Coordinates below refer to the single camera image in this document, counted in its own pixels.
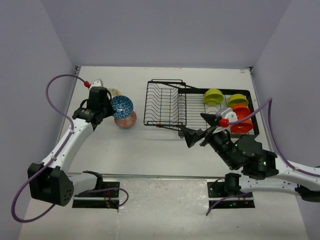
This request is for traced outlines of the white floral leaf bowl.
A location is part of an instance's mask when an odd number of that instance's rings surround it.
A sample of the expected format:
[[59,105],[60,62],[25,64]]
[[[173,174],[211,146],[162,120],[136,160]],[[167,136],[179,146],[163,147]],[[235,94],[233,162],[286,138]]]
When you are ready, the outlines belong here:
[[122,93],[116,88],[108,88],[108,91],[110,92],[112,98],[122,95]]

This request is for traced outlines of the blue white patterned bowl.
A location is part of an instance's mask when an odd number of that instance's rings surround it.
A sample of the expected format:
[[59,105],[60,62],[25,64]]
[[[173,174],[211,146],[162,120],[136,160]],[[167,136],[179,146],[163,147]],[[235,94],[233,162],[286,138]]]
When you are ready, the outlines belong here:
[[111,106],[114,110],[114,114],[112,116],[117,119],[127,118],[134,110],[132,100],[124,95],[113,97],[111,100]]

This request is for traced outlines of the red pink patterned bowl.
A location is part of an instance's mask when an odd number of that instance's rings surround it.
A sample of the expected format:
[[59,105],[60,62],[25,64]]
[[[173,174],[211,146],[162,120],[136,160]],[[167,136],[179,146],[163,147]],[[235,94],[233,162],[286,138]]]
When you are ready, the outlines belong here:
[[128,117],[125,118],[114,118],[115,124],[121,129],[131,128],[137,121],[137,114],[133,111]]

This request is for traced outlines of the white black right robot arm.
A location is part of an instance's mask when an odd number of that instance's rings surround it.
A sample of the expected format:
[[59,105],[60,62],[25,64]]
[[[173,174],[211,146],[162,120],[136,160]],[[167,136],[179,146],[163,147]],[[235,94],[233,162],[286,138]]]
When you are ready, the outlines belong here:
[[301,197],[306,202],[320,201],[320,169],[285,162],[272,151],[263,149],[262,143],[252,135],[243,134],[232,142],[227,130],[218,129],[214,114],[201,114],[210,125],[206,130],[180,126],[189,148],[195,143],[210,145],[232,170],[224,177],[223,191],[233,197],[254,191],[282,192]]

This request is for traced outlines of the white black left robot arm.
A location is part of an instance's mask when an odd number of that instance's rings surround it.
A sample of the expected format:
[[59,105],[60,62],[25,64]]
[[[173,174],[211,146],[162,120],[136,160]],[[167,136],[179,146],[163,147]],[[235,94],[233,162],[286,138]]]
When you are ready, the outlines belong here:
[[98,173],[87,170],[78,176],[68,177],[68,172],[86,139],[103,119],[114,112],[109,90],[102,86],[91,87],[88,99],[83,100],[73,113],[68,130],[53,152],[41,163],[33,163],[28,168],[33,199],[64,207],[73,196],[82,192],[87,191],[94,197],[103,193],[104,184]]

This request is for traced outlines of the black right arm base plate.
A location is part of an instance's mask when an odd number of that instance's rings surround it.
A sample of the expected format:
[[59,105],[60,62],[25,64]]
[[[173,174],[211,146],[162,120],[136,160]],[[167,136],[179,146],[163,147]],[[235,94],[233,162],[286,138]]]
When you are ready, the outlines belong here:
[[[221,179],[207,182],[209,207],[220,199],[229,196],[224,190],[224,182]],[[233,197],[218,203],[214,209],[254,209],[256,207],[253,194],[247,193],[244,197]]]

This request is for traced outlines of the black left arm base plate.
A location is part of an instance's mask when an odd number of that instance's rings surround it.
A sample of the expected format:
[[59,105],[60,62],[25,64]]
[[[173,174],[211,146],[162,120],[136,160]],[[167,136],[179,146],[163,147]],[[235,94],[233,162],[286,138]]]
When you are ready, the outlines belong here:
[[115,209],[120,205],[119,190],[103,192],[82,192],[73,198],[75,209]]

